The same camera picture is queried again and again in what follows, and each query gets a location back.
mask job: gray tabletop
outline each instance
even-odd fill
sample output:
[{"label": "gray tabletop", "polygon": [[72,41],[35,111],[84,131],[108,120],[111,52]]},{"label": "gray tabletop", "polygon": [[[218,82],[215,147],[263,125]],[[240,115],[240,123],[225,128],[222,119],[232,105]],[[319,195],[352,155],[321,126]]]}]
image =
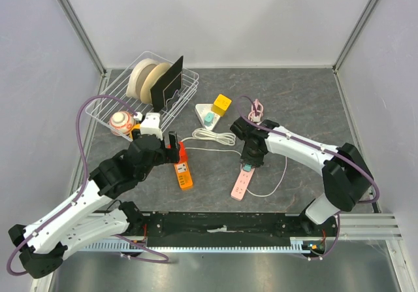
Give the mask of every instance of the gray tabletop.
[{"label": "gray tabletop", "polygon": [[[235,100],[245,94],[258,98],[264,105],[264,119],[280,123],[302,136],[327,144],[353,142],[338,88],[330,69],[195,69],[200,75],[196,95],[170,125],[179,137],[190,137],[200,127],[194,107],[213,103],[218,94]],[[110,82],[120,74],[113,70]],[[249,103],[241,104],[249,112]],[[228,132],[238,112],[235,101],[220,119],[215,132]],[[98,125],[88,157],[92,171],[102,160],[127,148],[129,142],[114,136]],[[243,143],[223,146],[216,142],[189,140],[185,147],[241,151]],[[231,198],[231,190],[240,172],[240,157],[233,152],[188,150],[194,187],[182,191],[173,165],[153,169],[146,181],[120,196],[122,201],[134,201],[141,210],[171,211],[243,211],[300,212],[323,192],[322,178],[311,169],[288,160],[287,171],[280,187],[269,197],[254,197],[247,193],[242,201]],[[249,189],[257,194],[270,193],[279,182],[285,158],[267,154],[265,165],[253,175]],[[369,204],[357,205],[356,212],[372,212]]]}]

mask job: coiled white cable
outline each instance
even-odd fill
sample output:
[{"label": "coiled white cable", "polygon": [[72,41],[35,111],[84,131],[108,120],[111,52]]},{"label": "coiled white cable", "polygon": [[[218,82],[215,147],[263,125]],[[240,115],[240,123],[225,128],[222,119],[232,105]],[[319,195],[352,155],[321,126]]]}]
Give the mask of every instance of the coiled white cable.
[{"label": "coiled white cable", "polygon": [[191,137],[186,137],[182,142],[187,140],[213,140],[222,145],[234,146],[236,136],[234,133],[215,133],[203,128],[196,129],[192,132]]}]

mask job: reflective floor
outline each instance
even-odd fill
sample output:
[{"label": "reflective floor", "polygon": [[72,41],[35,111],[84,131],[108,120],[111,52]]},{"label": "reflective floor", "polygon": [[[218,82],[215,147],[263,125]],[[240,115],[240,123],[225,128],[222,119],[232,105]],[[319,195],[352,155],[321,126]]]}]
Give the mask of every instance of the reflective floor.
[{"label": "reflective floor", "polygon": [[61,266],[50,291],[400,292],[384,242],[339,242],[323,261],[255,253],[174,253],[170,260],[79,252]]}]

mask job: white wall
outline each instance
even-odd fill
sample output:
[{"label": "white wall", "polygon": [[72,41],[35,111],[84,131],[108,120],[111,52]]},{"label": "white wall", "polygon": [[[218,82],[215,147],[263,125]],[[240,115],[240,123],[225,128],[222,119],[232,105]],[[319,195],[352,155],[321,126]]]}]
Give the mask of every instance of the white wall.
[{"label": "white wall", "polygon": [[[69,192],[76,111],[100,77],[56,0],[0,0],[0,8],[0,282],[21,292],[31,277],[7,274],[7,231]],[[22,270],[18,258],[14,269]]]},{"label": "white wall", "polygon": [[70,0],[106,67],[332,65],[367,0]]},{"label": "white wall", "polygon": [[381,205],[418,270],[418,0],[381,0],[340,71]]}]

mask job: dish rack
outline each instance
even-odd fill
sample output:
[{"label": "dish rack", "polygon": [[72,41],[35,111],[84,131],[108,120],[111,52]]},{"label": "dish rack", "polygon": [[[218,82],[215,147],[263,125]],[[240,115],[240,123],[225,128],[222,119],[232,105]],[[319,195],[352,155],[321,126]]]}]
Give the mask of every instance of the dish rack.
[{"label": "dish rack", "polygon": [[[126,96],[126,89],[132,69],[135,67],[135,65],[137,65],[139,61],[146,58],[154,59],[159,63],[168,62],[171,65],[173,64],[173,62],[159,55],[153,54],[152,52],[143,52],[128,66],[128,68],[126,68],[112,83],[110,83],[110,85],[100,95],[111,95],[122,99],[131,105],[135,111],[139,111],[143,115],[152,111],[152,105],[141,103],[141,101],[138,99],[129,98]],[[199,75],[196,72],[183,68],[182,88],[178,92],[178,96],[175,102],[173,102],[173,100],[171,103],[169,103],[169,109],[167,109],[166,106],[159,112],[161,114],[160,128],[162,132],[167,130],[171,122],[182,111],[184,106],[189,102],[194,94],[196,94],[198,84]],[[130,139],[127,135],[122,134],[108,124],[110,117],[115,112],[121,110],[126,110],[126,108],[121,103],[113,99],[97,99],[86,107],[86,113],[93,119],[97,120],[97,122],[109,128],[111,131],[119,133],[119,135],[126,138],[127,140],[132,141],[132,139]]]}]

